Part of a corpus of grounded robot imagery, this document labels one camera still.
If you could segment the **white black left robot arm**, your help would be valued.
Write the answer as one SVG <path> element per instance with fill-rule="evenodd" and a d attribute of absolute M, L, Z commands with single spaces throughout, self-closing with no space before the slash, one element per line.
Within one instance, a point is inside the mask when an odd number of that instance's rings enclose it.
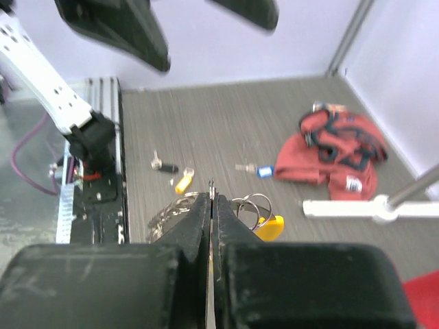
<path fill-rule="evenodd" d="M 84 101 L 64 81 L 27 35 L 13 10 L 1 2 L 1 63 L 35 94 L 70 153 L 87 169 L 110 171 L 108 148 L 115 124 Z M 157 71 L 171 68 L 169 49 L 149 1 L 57 1 L 62 20 L 75 32 L 133 55 Z"/>

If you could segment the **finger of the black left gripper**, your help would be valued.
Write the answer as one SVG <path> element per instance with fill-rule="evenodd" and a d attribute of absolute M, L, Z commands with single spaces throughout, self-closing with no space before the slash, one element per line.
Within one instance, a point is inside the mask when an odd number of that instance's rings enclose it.
<path fill-rule="evenodd" d="M 278 24 L 278 6 L 273 0 L 213 0 L 254 25 L 274 31 Z"/>
<path fill-rule="evenodd" d="M 167 42 L 149 1 L 68 0 L 55 4 L 73 31 L 129 53 L 157 71 L 170 70 Z"/>

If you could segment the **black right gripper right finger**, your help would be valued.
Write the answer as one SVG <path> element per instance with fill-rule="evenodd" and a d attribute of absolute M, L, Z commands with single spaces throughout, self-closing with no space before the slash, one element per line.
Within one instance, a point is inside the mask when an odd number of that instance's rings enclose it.
<path fill-rule="evenodd" d="M 388 255 L 363 243 L 266 243 L 211 203 L 218 328 L 415 328 Z"/>

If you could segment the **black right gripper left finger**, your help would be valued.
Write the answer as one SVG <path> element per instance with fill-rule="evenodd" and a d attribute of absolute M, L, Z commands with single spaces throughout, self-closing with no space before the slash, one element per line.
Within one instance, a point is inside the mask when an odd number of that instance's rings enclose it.
<path fill-rule="evenodd" d="M 1 277 L 2 328 L 205 328 L 211 199 L 150 244 L 40 244 Z"/>

